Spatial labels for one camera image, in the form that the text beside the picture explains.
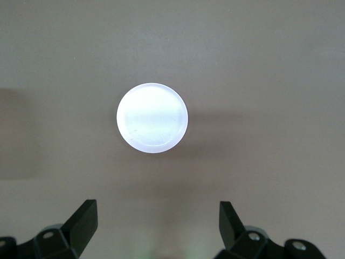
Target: bolt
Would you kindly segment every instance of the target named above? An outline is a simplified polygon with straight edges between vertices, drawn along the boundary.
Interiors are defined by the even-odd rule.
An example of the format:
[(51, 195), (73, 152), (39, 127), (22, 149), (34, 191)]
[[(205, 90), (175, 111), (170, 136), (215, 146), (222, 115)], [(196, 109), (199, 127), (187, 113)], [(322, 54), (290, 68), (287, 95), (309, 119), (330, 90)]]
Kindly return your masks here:
[(253, 241), (259, 241), (260, 240), (260, 236), (257, 233), (252, 232), (252, 233), (249, 233), (248, 236)]
[(297, 250), (302, 250), (302, 251), (305, 251), (307, 250), (307, 247), (301, 243), (301, 242), (298, 242), (298, 241), (295, 241), (292, 243), (292, 245), (294, 246), (294, 248), (296, 248)]
[(44, 238), (44, 239), (47, 239), (47, 238), (52, 237), (53, 235), (54, 235), (53, 232), (47, 232), (47, 233), (45, 233), (45, 234), (43, 235), (43, 238)]

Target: white circle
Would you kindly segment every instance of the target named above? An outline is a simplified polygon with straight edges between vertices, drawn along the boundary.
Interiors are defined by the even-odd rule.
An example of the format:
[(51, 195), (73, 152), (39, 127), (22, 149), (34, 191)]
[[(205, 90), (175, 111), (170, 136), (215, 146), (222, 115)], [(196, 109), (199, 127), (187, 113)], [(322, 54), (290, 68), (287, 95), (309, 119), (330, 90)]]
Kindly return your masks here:
[(187, 108), (171, 88), (147, 83), (122, 98), (116, 115), (123, 138), (146, 153), (160, 153), (183, 138), (188, 125)]

